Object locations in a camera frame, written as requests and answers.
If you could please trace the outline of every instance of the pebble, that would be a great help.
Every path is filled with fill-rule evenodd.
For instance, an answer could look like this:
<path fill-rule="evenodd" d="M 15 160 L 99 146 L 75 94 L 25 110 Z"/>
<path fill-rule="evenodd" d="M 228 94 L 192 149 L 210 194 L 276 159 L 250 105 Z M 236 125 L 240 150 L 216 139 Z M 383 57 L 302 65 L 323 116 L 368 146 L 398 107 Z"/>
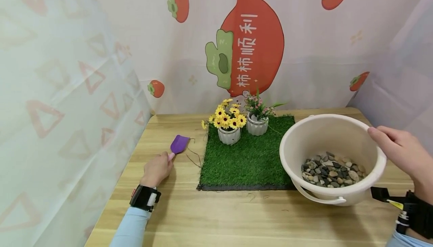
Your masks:
<path fill-rule="evenodd" d="M 338 176 L 338 173 L 335 171 L 331 171 L 331 172 L 329 172 L 329 176 L 335 177 L 335 176 Z"/>
<path fill-rule="evenodd" d="M 326 154 L 317 154 L 306 159 L 301 165 L 301 171 L 306 182 L 328 188 L 350 186 L 367 176 L 364 166 L 353 163 L 348 157 L 336 156 L 328 151 Z"/>
<path fill-rule="evenodd" d="M 358 169 L 362 172 L 365 173 L 365 167 L 362 165 L 358 165 Z"/>
<path fill-rule="evenodd" d="M 323 162 L 322 165 L 334 167 L 334 163 L 332 161 Z"/>
<path fill-rule="evenodd" d="M 353 179 L 355 182 L 359 181 L 359 175 L 355 171 L 349 171 L 349 176 L 351 179 Z"/>

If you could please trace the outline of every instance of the left hand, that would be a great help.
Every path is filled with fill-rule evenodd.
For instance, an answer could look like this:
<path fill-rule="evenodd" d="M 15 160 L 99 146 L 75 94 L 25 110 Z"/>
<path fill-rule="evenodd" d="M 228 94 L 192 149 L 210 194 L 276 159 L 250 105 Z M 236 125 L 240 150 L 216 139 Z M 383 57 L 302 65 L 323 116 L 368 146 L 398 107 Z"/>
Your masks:
<path fill-rule="evenodd" d="M 144 165 L 144 175 L 140 185 L 155 188 L 170 174 L 173 162 L 168 160 L 167 152 L 163 152 Z"/>

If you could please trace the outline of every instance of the hand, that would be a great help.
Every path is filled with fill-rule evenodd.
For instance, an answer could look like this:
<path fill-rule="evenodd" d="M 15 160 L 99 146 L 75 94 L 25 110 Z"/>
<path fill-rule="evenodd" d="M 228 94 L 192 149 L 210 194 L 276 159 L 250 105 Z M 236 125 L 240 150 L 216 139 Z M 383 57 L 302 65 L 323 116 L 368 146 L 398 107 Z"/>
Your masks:
<path fill-rule="evenodd" d="M 368 134 L 388 159 L 411 177 L 415 195 L 433 204 L 433 158 L 418 139 L 407 131 L 383 126 L 368 128 Z"/>
<path fill-rule="evenodd" d="M 140 185 L 155 188 L 170 174 L 173 162 L 168 161 L 167 152 L 156 156 L 144 165 L 144 175 Z"/>

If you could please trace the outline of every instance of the light blue sleeve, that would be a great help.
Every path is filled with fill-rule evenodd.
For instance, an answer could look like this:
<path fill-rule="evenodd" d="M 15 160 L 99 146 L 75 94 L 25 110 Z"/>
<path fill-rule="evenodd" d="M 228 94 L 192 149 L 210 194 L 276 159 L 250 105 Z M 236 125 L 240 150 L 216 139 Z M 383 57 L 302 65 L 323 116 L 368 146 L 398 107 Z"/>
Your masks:
<path fill-rule="evenodd" d="M 386 247 L 433 247 L 433 244 L 394 231 Z"/>
<path fill-rule="evenodd" d="M 111 241 L 110 247 L 142 247 L 144 230 L 151 213 L 130 207 Z"/>

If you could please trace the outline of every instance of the wooden table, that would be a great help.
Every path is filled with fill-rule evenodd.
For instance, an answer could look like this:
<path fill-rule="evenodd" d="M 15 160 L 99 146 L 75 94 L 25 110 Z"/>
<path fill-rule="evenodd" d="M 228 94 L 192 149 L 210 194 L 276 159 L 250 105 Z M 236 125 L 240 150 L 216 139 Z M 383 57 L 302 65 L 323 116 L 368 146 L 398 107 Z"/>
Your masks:
<path fill-rule="evenodd" d="M 311 114 L 344 114 L 369 122 L 354 108 L 279 111 L 296 121 Z M 203 157 L 206 140 L 200 121 L 207 115 L 171 114 L 153 116 L 86 246 L 108 246 L 129 207 L 132 190 L 143 165 L 167 151 L 176 134 L 195 138 L 189 149 Z M 198 157 L 185 153 L 198 163 Z M 174 170 L 159 187 L 162 198 L 148 222 L 143 246 L 384 246 L 398 210 L 368 199 L 353 207 L 311 202 L 296 191 L 197 191 L 200 169 L 185 153 L 176 157 Z M 391 195 L 413 189 L 410 178 L 388 163 L 376 186 Z"/>

